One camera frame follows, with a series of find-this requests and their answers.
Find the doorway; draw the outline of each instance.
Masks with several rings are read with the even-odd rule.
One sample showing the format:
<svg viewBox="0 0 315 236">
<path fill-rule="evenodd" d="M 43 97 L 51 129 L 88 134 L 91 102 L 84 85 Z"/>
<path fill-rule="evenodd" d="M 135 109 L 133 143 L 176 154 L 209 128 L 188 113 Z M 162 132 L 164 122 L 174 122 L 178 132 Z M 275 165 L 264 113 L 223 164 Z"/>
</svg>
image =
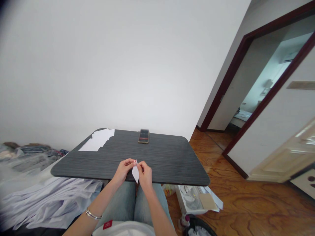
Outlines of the doorway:
<svg viewBox="0 0 315 236">
<path fill-rule="evenodd" d="M 208 130 L 214 141 L 215 134 L 222 137 L 228 133 L 223 155 L 313 48 L 315 3 L 306 5 L 244 36 L 200 127 L 200 131 Z"/>
</svg>

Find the door frame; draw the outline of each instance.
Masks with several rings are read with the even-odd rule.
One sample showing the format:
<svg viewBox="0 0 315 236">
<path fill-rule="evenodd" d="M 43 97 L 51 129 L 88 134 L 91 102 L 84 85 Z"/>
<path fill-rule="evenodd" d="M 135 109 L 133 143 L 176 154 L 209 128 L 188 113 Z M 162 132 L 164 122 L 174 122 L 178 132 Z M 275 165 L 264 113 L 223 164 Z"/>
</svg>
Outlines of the door frame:
<svg viewBox="0 0 315 236">
<path fill-rule="evenodd" d="M 279 17 L 278 19 L 269 22 L 268 24 L 244 35 L 234 57 L 233 60 L 222 80 L 222 83 L 218 89 L 218 92 L 209 108 L 209 111 L 199 128 L 201 132 L 207 131 L 207 128 L 214 117 L 219 105 L 222 96 L 226 93 L 229 88 L 240 64 L 242 63 L 251 43 L 254 39 L 262 37 L 268 33 L 274 32 L 278 29 L 281 29 L 285 26 L 288 26 L 292 23 L 295 23 L 299 20 L 305 19 L 311 15 L 315 14 L 315 0 Z M 244 135 L 244 133 L 248 130 L 248 128 L 252 125 L 252 123 L 257 119 L 260 113 L 265 109 L 265 107 L 269 104 L 272 98 L 277 94 L 283 84 L 288 80 L 288 78 L 292 75 L 292 73 L 296 70 L 296 68 L 300 65 L 300 63 L 304 60 L 304 58 L 308 55 L 308 53 L 312 50 L 315 45 L 315 32 L 311 35 L 311 37 L 307 40 L 307 42 L 303 45 L 299 53 L 290 63 L 288 68 L 281 75 L 279 80 L 274 84 L 271 90 L 268 92 L 266 97 L 262 100 L 262 102 L 257 106 L 253 114 L 247 120 L 247 122 L 240 129 L 238 134 L 234 137 L 234 139 L 230 142 L 230 144 L 226 147 L 223 156 L 227 156 L 230 150 L 234 147 L 234 145 L 240 140 L 240 138 Z"/>
</svg>

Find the silver bracelet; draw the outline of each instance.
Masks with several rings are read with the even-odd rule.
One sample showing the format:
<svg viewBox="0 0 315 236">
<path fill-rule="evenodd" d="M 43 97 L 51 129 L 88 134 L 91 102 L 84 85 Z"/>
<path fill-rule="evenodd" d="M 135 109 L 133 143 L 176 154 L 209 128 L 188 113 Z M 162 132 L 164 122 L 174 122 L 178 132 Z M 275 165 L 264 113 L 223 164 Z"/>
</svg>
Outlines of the silver bracelet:
<svg viewBox="0 0 315 236">
<path fill-rule="evenodd" d="M 85 212 L 85 213 L 87 214 L 87 216 L 93 218 L 94 220 L 100 220 L 100 219 L 102 218 L 102 216 L 99 217 L 99 216 L 93 215 L 93 214 L 89 211 L 89 209 L 86 209 L 86 212 Z"/>
</svg>

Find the stack of white paper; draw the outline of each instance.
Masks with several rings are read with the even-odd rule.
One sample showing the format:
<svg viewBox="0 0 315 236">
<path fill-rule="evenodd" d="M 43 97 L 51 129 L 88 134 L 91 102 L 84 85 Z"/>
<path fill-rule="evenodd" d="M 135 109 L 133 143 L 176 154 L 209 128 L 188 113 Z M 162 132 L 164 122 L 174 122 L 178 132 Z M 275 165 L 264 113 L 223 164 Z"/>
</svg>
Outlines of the stack of white paper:
<svg viewBox="0 0 315 236">
<path fill-rule="evenodd" d="M 79 151 L 98 151 L 98 149 L 109 140 L 110 137 L 113 137 L 115 134 L 114 129 L 102 129 L 100 131 L 95 131 L 92 134 L 92 138 L 89 139 Z"/>
<path fill-rule="evenodd" d="M 218 198 L 218 196 L 214 192 L 212 192 L 212 190 L 208 186 L 199 187 L 199 189 L 202 193 L 210 193 L 211 194 L 215 204 L 218 207 L 218 210 L 213 210 L 213 211 L 220 212 L 220 210 L 223 210 L 223 202 L 221 201 L 221 199 Z"/>
</svg>

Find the black bag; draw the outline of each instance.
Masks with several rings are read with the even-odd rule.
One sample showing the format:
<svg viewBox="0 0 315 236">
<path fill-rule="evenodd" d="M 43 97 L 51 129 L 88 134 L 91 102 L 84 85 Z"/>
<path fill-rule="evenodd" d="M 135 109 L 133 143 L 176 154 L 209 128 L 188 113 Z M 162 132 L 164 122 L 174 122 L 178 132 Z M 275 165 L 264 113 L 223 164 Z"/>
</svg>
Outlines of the black bag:
<svg viewBox="0 0 315 236">
<path fill-rule="evenodd" d="M 189 214 L 189 217 L 190 217 L 190 220 L 189 220 L 190 226 L 184 230 L 184 233 L 183 233 L 184 236 L 189 235 L 188 231 L 191 228 L 194 229 L 194 231 L 195 231 L 196 226 L 200 226 L 200 227 L 204 228 L 211 236 L 217 236 L 217 234 L 213 231 L 213 229 L 206 222 L 204 222 L 202 219 L 197 218 L 193 214 Z"/>
</svg>

